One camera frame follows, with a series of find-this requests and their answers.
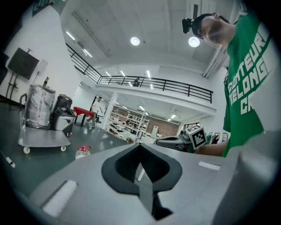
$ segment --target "round ceiling light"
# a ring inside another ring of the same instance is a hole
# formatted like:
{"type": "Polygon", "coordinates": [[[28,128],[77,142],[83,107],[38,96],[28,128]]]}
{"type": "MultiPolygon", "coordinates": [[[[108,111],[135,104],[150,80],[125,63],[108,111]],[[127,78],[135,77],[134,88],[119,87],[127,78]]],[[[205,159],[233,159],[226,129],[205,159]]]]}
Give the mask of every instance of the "round ceiling light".
{"type": "Polygon", "coordinates": [[[132,37],[131,38],[131,43],[132,43],[132,45],[139,45],[140,44],[140,39],[138,39],[137,37],[132,37]]]}
{"type": "Polygon", "coordinates": [[[200,41],[197,37],[191,37],[188,40],[188,43],[191,47],[198,47],[198,45],[200,44],[200,41]]]}

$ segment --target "cart wheel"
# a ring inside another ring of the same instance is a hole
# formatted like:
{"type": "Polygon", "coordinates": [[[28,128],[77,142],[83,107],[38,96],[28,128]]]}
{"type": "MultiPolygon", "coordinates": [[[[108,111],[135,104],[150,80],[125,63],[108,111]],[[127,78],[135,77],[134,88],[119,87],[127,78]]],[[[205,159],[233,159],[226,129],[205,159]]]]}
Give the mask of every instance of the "cart wheel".
{"type": "Polygon", "coordinates": [[[29,148],[29,147],[23,147],[23,152],[24,152],[25,154],[30,153],[30,148],[29,148]]]}
{"type": "Polygon", "coordinates": [[[62,147],[61,147],[61,151],[64,152],[65,150],[66,150],[66,147],[65,147],[65,146],[62,146],[62,147]]]}

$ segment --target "green t-shirt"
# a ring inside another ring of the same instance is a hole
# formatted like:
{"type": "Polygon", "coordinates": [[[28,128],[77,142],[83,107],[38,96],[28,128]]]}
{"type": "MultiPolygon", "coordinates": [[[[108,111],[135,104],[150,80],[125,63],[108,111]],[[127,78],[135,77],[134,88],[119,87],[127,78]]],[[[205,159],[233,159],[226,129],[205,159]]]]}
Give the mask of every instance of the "green t-shirt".
{"type": "Polygon", "coordinates": [[[250,137],[263,131],[249,96],[272,69],[269,58],[271,40],[266,27],[255,14],[239,18],[235,36],[227,49],[230,62],[228,79],[224,82],[227,106],[223,129],[231,133],[231,138],[223,157],[230,148],[243,145],[250,137]]]}

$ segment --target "white plug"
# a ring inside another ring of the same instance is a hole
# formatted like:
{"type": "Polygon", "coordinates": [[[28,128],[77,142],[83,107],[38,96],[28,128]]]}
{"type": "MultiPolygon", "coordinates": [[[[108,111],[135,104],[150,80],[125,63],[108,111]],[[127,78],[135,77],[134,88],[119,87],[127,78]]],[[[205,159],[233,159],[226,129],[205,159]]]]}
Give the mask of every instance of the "white plug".
{"type": "Polygon", "coordinates": [[[6,157],[6,161],[11,165],[11,167],[13,167],[13,168],[16,167],[16,164],[14,164],[13,161],[9,157],[6,157]]]}

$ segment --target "caster wheel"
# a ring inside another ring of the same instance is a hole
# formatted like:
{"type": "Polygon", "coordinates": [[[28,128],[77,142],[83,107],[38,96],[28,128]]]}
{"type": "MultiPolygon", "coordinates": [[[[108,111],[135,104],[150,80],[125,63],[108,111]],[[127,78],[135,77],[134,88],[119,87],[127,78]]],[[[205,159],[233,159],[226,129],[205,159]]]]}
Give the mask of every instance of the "caster wheel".
{"type": "Polygon", "coordinates": [[[66,147],[65,147],[65,146],[62,146],[62,147],[61,147],[61,151],[64,152],[65,150],[66,150],[66,147]]]}
{"type": "Polygon", "coordinates": [[[30,148],[29,148],[29,147],[23,147],[23,152],[24,152],[25,154],[30,153],[30,148]]]}

